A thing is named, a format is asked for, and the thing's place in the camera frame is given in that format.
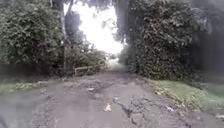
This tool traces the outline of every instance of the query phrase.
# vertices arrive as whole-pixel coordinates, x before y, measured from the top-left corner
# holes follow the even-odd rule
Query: vegetation
[[[224,96],[212,93],[210,90],[200,90],[181,82],[150,81],[155,92],[165,95],[180,107],[188,108],[223,108]],[[222,86],[213,86],[212,89],[224,91]]]
[[[217,9],[209,7],[208,13],[176,0],[121,0],[115,5],[118,34],[128,43],[121,61],[130,71],[155,79],[189,80],[195,79],[198,71],[215,67],[211,58],[218,55],[215,47],[219,41],[211,46],[211,40],[223,30],[214,24],[222,21],[222,15],[215,14],[219,20],[211,16]]]
[[[77,14],[65,18],[63,24],[62,2],[54,1],[49,6],[35,0],[0,2],[1,74],[59,75],[75,67],[104,63],[103,53],[83,41]]]

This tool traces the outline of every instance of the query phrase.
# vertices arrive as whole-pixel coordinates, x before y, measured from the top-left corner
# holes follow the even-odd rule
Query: debris
[[[171,108],[171,107],[169,107],[169,106],[166,106],[166,109],[167,109],[168,111],[174,112],[174,109]]]
[[[109,103],[107,103],[106,108],[104,109],[105,112],[111,112],[111,105]]]
[[[224,115],[216,115],[216,118],[221,119],[222,121],[224,121]]]
[[[95,88],[87,88],[87,91],[93,91]]]

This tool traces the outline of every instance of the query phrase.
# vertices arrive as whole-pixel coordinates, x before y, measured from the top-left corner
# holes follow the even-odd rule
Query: grass verge
[[[206,89],[200,90],[181,82],[171,81],[152,81],[152,86],[158,95],[165,95],[179,107],[224,108],[224,96],[215,95]]]

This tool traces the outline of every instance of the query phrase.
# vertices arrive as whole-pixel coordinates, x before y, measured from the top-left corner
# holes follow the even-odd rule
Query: rock
[[[224,121],[224,115],[219,115],[219,114],[217,114],[217,115],[216,115],[216,118],[221,119],[222,121]]]
[[[166,106],[166,109],[167,109],[168,111],[170,111],[170,112],[174,112],[174,109],[171,108],[171,107],[169,107],[169,106]]]
[[[109,103],[107,103],[106,108],[104,109],[105,112],[111,112],[111,105]]]

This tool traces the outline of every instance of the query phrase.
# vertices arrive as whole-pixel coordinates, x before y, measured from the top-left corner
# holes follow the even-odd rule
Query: foliage
[[[195,33],[204,29],[193,19],[190,5],[175,0],[130,0],[127,5],[129,20],[119,21],[118,15],[118,26],[127,37],[129,69],[156,79],[191,78],[196,67],[192,54],[200,52]]]
[[[41,4],[16,2],[1,18],[1,64],[48,73],[60,54],[59,17]]]
[[[1,73],[4,69],[12,73],[61,74],[65,63],[68,70],[104,63],[104,55],[83,44],[79,33],[72,33],[76,43],[61,44],[60,12],[44,2],[10,0],[0,2],[0,6]]]

